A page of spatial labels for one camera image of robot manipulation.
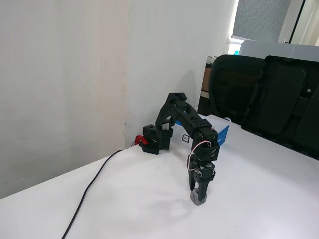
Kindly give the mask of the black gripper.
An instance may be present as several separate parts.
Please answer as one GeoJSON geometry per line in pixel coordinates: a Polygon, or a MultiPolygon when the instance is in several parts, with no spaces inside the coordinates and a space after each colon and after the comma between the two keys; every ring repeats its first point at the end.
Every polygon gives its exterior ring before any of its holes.
{"type": "Polygon", "coordinates": [[[196,162],[190,162],[188,179],[189,188],[192,192],[195,189],[196,182],[198,183],[198,200],[203,202],[206,200],[207,189],[210,181],[215,176],[215,165],[213,163],[200,164],[196,162]]]}

